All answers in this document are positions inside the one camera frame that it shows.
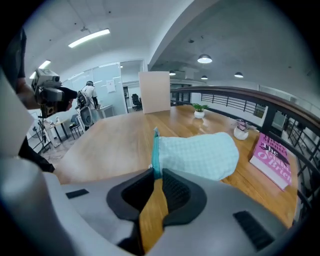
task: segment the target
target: concrete ceiling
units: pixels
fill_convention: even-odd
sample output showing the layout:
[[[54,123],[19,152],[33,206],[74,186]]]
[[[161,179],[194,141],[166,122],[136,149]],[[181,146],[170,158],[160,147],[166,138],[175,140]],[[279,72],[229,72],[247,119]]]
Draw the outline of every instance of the concrete ceiling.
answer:
[[[210,55],[212,63],[198,63],[200,54]],[[151,70],[192,70],[195,80],[208,76],[209,85],[237,80],[234,74],[242,72],[245,81],[281,90],[283,83],[303,86],[316,76],[299,33],[262,0],[217,2],[177,34]]]
[[[157,33],[165,34],[193,1],[47,0],[24,25],[26,76],[45,60],[50,60],[49,68],[60,74],[106,52],[126,53],[139,48],[142,49],[139,52],[143,52],[139,59],[148,59],[150,46],[156,48],[154,40],[161,38]],[[110,29],[110,34],[75,48],[68,47],[75,40],[106,28]],[[125,54],[117,58],[117,61],[128,60]]]

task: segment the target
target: pink book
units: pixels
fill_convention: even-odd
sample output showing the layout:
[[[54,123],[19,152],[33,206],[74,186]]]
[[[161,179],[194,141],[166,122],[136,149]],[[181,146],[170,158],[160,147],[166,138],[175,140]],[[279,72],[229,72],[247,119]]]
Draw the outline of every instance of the pink book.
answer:
[[[282,190],[291,185],[291,169],[287,149],[267,135],[260,133],[250,163]]]

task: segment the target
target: wooden handrail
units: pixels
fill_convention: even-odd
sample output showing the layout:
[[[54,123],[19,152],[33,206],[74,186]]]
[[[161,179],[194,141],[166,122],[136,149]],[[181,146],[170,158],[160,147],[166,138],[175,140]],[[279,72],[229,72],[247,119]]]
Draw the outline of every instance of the wooden handrail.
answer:
[[[191,86],[171,89],[170,92],[217,94],[234,98],[238,97],[239,99],[249,100],[267,106],[274,105],[281,112],[287,110],[291,114],[304,119],[315,128],[312,129],[309,127],[313,132],[315,132],[317,135],[320,134],[320,118],[318,118],[316,115],[286,99],[262,91],[231,86]]]

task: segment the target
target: metal railing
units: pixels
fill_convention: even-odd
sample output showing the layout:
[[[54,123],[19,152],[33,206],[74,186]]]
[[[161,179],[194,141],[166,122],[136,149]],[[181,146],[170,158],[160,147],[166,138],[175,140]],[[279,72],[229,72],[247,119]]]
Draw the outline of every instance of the metal railing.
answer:
[[[254,116],[260,118],[262,118],[266,109],[266,106],[264,105],[259,105],[248,100],[242,100],[218,94],[201,93],[201,101],[220,104],[226,107],[242,110],[243,112],[251,113]]]
[[[282,144],[297,157],[297,195],[300,207],[296,220],[301,220],[310,213],[320,192],[320,119],[317,116],[283,98],[245,88],[194,86],[172,89],[170,92],[176,95],[189,93],[190,96],[192,93],[199,93],[201,101],[232,107],[253,115],[257,114],[257,110],[265,111],[264,107],[267,107],[263,124],[254,125],[258,131]],[[175,106],[191,104],[192,97],[191,102],[175,99]],[[208,110],[232,119],[245,120],[230,112],[215,109],[214,105]],[[278,132],[273,127],[276,113],[281,113],[285,118],[284,125]]]

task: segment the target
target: light blue oven mitt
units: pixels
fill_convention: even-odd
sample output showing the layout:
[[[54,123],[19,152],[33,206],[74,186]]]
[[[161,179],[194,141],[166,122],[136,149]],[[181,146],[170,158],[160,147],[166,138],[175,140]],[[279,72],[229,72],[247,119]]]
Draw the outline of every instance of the light blue oven mitt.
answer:
[[[231,175],[237,166],[239,152],[234,140],[225,132],[189,138],[161,137],[154,129],[152,167],[154,178],[162,169],[182,171],[214,181]]]

